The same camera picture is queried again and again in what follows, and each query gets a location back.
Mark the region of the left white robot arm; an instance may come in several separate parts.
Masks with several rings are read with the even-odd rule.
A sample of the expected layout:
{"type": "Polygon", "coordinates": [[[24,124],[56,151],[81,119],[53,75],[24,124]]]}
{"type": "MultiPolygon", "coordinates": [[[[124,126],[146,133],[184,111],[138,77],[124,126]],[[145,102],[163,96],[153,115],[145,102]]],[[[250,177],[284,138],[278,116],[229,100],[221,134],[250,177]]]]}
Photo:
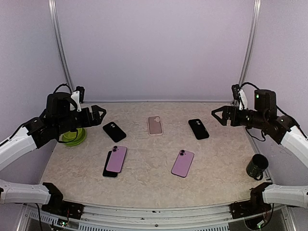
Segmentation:
{"type": "MultiPolygon", "coordinates": [[[[90,128],[102,123],[106,110],[93,105],[82,108],[84,88],[59,92],[57,89],[47,97],[46,108],[38,117],[21,124],[17,130],[0,144],[0,168],[4,169],[23,155],[43,147],[52,140],[62,143],[60,136],[90,128]]],[[[52,183],[21,184],[0,181],[0,202],[41,204],[57,214],[67,210],[63,194],[52,183]]]]}

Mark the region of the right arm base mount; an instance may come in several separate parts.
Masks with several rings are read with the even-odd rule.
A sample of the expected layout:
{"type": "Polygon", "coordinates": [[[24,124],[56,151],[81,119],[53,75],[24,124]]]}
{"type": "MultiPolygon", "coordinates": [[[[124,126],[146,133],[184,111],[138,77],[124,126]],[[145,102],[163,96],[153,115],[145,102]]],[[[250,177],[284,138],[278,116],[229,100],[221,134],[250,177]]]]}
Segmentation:
{"type": "Polygon", "coordinates": [[[249,217],[270,211],[271,209],[272,206],[270,204],[253,204],[249,200],[230,204],[230,211],[233,219],[249,217]]]}

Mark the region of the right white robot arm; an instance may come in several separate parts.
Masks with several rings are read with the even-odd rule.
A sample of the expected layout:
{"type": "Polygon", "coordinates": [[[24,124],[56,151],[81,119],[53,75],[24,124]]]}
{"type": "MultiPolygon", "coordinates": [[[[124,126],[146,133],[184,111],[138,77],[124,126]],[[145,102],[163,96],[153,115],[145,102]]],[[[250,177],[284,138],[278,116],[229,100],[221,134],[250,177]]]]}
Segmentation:
{"type": "MultiPolygon", "coordinates": [[[[255,88],[255,106],[247,108],[243,87],[235,84],[231,87],[233,98],[238,105],[223,106],[211,112],[211,115],[223,126],[230,121],[232,127],[244,126],[262,131],[278,145],[283,146],[296,156],[305,166],[308,164],[308,138],[297,121],[283,113],[276,104],[276,93],[271,90],[255,88]]],[[[255,214],[264,205],[282,204],[295,207],[308,207],[307,186],[281,186],[262,183],[251,190],[251,197],[246,203],[249,213],[255,214]]]]}

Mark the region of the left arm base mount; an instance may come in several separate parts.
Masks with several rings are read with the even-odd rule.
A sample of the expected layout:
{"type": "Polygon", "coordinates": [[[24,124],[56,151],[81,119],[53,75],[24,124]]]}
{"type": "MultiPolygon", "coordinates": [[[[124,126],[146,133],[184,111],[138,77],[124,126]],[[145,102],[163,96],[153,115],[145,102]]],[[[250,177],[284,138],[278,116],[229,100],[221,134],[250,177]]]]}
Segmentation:
{"type": "Polygon", "coordinates": [[[49,202],[47,205],[42,205],[41,209],[54,215],[80,220],[84,205],[69,201],[49,202]]]}

